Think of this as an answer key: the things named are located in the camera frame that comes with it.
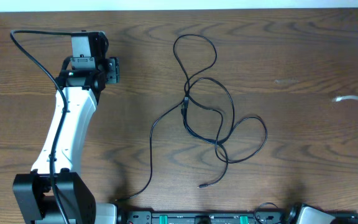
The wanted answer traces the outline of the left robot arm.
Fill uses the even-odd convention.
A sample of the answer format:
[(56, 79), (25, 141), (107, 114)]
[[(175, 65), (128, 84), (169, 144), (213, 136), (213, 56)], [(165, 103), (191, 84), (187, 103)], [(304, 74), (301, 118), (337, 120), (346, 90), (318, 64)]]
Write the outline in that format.
[(12, 190), (26, 223), (117, 223), (117, 207), (98, 203), (81, 179), (87, 129), (107, 84), (119, 81), (119, 61), (107, 58), (103, 31), (69, 32), (72, 54), (60, 74), (47, 76), (57, 90), (45, 144)]

